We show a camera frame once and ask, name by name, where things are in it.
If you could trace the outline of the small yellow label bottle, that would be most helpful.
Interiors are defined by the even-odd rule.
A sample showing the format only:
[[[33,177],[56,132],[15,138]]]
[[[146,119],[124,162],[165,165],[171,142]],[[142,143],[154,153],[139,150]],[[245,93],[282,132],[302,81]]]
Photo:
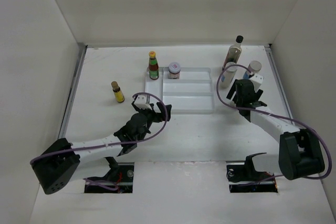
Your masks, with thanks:
[[[114,93],[115,99],[118,103],[122,103],[125,101],[125,97],[116,81],[111,82],[112,91]]]

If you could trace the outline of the tall dark sauce bottle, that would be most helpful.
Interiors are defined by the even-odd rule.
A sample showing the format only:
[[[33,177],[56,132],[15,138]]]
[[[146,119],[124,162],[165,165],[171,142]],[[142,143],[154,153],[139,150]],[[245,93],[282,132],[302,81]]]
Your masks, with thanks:
[[[222,67],[223,70],[225,69],[226,65],[229,62],[233,62],[234,64],[238,62],[238,59],[242,52],[241,44],[243,40],[244,40],[244,37],[241,35],[238,35],[236,37],[235,43],[229,47],[226,58],[224,60],[223,67]]]

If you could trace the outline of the white bead jar blue label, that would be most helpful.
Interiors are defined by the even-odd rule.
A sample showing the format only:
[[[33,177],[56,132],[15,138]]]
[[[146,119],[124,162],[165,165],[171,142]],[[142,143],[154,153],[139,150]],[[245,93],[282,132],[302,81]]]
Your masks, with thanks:
[[[230,86],[236,71],[237,71],[237,66],[235,62],[228,62],[225,65],[226,71],[223,73],[220,81],[220,87],[223,89],[226,89]]]

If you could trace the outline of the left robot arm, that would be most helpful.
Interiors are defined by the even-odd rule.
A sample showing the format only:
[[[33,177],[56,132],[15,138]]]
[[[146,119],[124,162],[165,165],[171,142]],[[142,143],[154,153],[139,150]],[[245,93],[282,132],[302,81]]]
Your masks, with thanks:
[[[171,119],[170,104],[132,102],[136,113],[113,134],[86,142],[72,143],[65,137],[56,140],[30,165],[46,195],[62,190],[69,182],[84,179],[100,186],[108,181],[108,190],[117,190],[113,180],[119,173],[116,158],[129,154],[138,143],[151,139],[150,127]]]

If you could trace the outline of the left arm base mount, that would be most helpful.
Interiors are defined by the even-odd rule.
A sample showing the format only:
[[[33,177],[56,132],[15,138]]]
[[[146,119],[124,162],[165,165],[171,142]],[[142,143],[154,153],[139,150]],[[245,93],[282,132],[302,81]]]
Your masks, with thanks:
[[[94,183],[85,182],[85,194],[131,194],[133,193],[134,163],[119,163],[103,177],[90,177]]]

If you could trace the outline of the red sauce bottle yellow cap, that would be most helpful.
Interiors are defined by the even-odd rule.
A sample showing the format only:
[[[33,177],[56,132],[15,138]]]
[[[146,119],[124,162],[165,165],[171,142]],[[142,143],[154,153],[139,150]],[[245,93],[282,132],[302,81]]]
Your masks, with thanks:
[[[152,80],[157,80],[159,78],[160,76],[159,65],[158,65],[155,51],[149,52],[148,70],[149,70],[149,77]]]

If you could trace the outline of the brown jar white lid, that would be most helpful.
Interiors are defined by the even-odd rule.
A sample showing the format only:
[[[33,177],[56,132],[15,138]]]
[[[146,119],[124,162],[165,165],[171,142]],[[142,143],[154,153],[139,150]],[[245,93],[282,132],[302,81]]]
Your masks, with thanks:
[[[181,66],[178,62],[172,62],[168,66],[168,71],[169,71],[169,79],[179,79]]]

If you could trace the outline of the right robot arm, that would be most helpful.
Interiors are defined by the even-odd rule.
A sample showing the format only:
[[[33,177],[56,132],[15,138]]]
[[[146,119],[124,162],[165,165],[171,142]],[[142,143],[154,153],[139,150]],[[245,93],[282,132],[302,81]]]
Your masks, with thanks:
[[[273,114],[259,100],[263,90],[255,91],[251,80],[235,80],[227,99],[233,99],[239,114],[259,126],[279,143],[276,164],[288,180],[308,177],[324,171],[319,140],[312,130],[302,129]]]

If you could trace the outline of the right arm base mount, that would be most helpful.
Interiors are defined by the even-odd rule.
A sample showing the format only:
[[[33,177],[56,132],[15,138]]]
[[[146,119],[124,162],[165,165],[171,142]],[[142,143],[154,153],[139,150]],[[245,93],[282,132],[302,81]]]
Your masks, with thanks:
[[[226,177],[230,193],[277,193],[274,174],[258,172],[253,164],[253,157],[265,154],[249,155],[243,162],[227,162]]]

